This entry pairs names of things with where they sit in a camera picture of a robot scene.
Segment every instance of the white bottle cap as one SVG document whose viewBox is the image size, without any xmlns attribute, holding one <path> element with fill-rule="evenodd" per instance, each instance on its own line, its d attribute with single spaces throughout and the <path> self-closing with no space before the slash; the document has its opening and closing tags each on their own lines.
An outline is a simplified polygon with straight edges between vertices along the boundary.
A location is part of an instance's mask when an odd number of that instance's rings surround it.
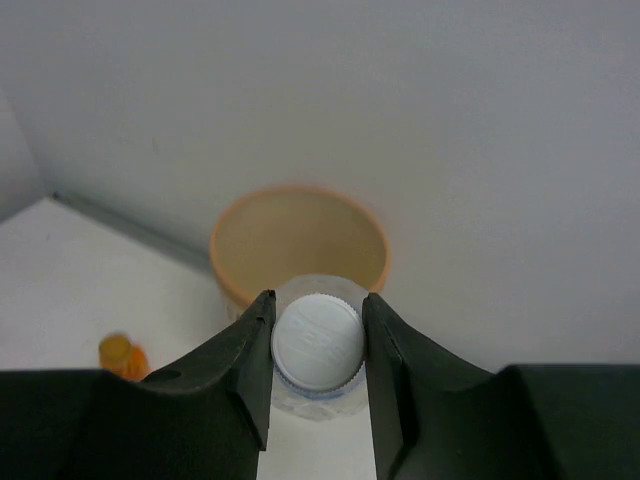
<svg viewBox="0 0 640 480">
<path fill-rule="evenodd" d="M 295 387 L 328 392 L 348 383 L 364 357 L 364 328 L 346 302 L 316 293 L 282 312 L 271 338 L 276 367 Z"/>
</svg>

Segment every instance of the clear plastic bottle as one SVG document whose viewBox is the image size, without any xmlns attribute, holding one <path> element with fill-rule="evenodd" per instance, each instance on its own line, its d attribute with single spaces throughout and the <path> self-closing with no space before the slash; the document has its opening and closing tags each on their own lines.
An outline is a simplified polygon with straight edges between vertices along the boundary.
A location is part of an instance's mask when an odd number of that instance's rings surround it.
<svg viewBox="0 0 640 480">
<path fill-rule="evenodd" d="M 302 275 L 276 289 L 272 404 L 315 421 L 368 404 L 362 301 L 351 280 Z"/>
</svg>

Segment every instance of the white table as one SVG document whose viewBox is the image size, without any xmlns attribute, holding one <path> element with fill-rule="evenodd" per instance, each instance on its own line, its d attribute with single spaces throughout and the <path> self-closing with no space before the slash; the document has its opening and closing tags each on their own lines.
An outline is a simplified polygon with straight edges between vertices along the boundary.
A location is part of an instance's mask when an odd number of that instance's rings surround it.
<svg viewBox="0 0 640 480">
<path fill-rule="evenodd" d="M 152 368 L 225 325 L 215 280 L 45 199 L 0 225 L 0 369 L 97 367 L 124 331 Z M 271 411 L 258 478 L 374 479 L 367 410 L 317 424 Z"/>
</svg>

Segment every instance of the cup rim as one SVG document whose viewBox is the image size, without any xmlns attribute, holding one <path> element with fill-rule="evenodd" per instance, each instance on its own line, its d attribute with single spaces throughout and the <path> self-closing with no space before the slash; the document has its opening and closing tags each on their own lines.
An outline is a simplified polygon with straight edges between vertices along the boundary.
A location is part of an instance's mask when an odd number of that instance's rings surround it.
<svg viewBox="0 0 640 480">
<path fill-rule="evenodd" d="M 382 267 L 382 271 L 372 285 L 363 285 L 363 287 L 370 292 L 379 292 L 382 289 L 387 279 L 387 275 L 389 274 L 389 269 L 391 268 L 391 247 L 389 244 L 389 239 L 387 238 L 384 229 L 380 225 L 380 222 L 375 217 L 375 215 L 373 215 L 373 213 L 371 213 L 360 202 L 343 193 L 336 192 L 329 188 L 319 187 L 315 185 L 280 184 L 255 190 L 236 199 L 231 205 L 229 205 L 222 211 L 213 227 L 211 237 L 209 238 L 209 259 L 211 261 L 211 266 L 213 267 L 213 271 L 216 274 L 220 287 L 222 288 L 224 293 L 226 293 L 231 298 L 232 301 L 234 301 L 241 308 L 247 308 L 249 305 L 251 305 L 251 302 L 253 302 L 254 297 L 247 290 L 235 283 L 230 278 L 225 269 L 220 265 L 220 252 L 218 251 L 216 244 L 216 239 L 220 228 L 222 227 L 222 225 L 224 225 L 225 220 L 240 207 L 255 200 L 256 198 L 279 193 L 312 193 L 315 195 L 337 199 L 363 215 L 375 229 L 378 237 L 382 241 L 382 245 L 384 248 L 384 265 Z"/>
</svg>

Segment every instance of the orange cup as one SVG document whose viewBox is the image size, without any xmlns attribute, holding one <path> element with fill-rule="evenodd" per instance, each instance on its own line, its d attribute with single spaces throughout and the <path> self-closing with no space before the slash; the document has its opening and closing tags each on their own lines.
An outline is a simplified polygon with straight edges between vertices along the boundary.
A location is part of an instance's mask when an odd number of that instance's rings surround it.
<svg viewBox="0 0 640 480">
<path fill-rule="evenodd" d="M 262 290 L 298 275 L 337 275 L 377 292 L 391 254 L 379 222 L 356 201 L 320 187 L 281 185 L 227 208 L 209 256 L 235 320 Z"/>
</svg>

